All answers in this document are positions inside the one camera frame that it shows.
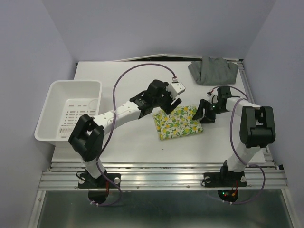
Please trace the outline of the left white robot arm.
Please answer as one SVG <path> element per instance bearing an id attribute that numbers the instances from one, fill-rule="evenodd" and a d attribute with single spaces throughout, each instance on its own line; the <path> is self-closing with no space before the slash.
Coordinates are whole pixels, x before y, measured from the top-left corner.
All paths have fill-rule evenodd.
<path id="1" fill-rule="evenodd" d="M 177 80 L 172 83 L 153 80 L 146 90 L 111 111 L 93 117 L 80 116 L 68 142 L 81 156 L 91 184 L 95 187 L 105 184 L 106 169 L 100 160 L 104 136 L 111 136 L 117 127 L 139 120 L 155 108 L 170 114 L 181 103 L 178 96 L 183 92 L 185 86 Z"/>

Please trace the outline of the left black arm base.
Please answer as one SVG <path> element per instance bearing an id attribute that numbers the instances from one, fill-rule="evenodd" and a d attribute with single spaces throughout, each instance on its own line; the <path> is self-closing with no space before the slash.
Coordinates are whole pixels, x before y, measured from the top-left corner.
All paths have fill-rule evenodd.
<path id="1" fill-rule="evenodd" d="M 107 173 L 106 178 L 101 175 L 97 179 L 93 178 L 87 171 L 79 171 L 76 173 L 78 178 L 78 188 L 88 190 L 88 200 L 90 204 L 97 207 L 109 207 L 118 203 L 121 199 L 121 174 Z M 110 189 L 119 191 L 118 199 L 110 199 Z"/>

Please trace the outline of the yellow floral skirt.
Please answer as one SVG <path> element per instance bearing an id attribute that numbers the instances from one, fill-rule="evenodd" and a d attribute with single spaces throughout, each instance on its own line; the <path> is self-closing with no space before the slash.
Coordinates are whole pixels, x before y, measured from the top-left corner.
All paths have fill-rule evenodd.
<path id="1" fill-rule="evenodd" d="M 161 141 L 202 133 L 200 122 L 193 120 L 197 111 L 194 105 L 179 106 L 170 114 L 159 110 L 153 114 L 153 120 Z"/>

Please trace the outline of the grey pleated skirt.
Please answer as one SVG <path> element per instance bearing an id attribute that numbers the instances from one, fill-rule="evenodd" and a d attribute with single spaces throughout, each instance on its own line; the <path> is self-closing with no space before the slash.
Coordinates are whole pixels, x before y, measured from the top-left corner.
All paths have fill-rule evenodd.
<path id="1" fill-rule="evenodd" d="M 201 86 L 233 85 L 236 82 L 238 66 L 222 57 L 203 56 L 188 66 L 193 80 Z"/>

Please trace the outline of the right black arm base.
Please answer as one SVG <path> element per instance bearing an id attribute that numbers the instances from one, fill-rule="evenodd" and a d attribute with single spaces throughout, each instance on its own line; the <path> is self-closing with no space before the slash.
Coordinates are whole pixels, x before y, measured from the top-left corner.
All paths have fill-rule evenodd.
<path id="1" fill-rule="evenodd" d="M 235 203 L 239 195 L 238 189 L 247 186 L 244 172 L 207 172 L 203 176 L 201 185 L 206 188 L 219 188 L 218 196 L 224 202 Z"/>

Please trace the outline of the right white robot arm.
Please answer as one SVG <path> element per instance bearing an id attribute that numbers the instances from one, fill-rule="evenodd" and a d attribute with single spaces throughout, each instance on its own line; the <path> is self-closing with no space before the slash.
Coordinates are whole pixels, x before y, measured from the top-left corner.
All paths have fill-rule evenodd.
<path id="1" fill-rule="evenodd" d="M 200 100 L 192 118 L 201 124 L 212 124 L 216 115 L 231 112 L 229 140 L 233 155 L 224 162 L 224 171 L 219 173 L 218 179 L 223 185 L 233 183 L 235 173 L 243 172 L 255 154 L 276 139 L 273 108 L 253 104 L 247 97 L 232 95 L 231 88 L 228 85 L 217 86 L 209 91 L 208 100 Z M 234 146 L 232 137 L 234 115 L 240 117 L 240 143 L 237 147 Z"/>

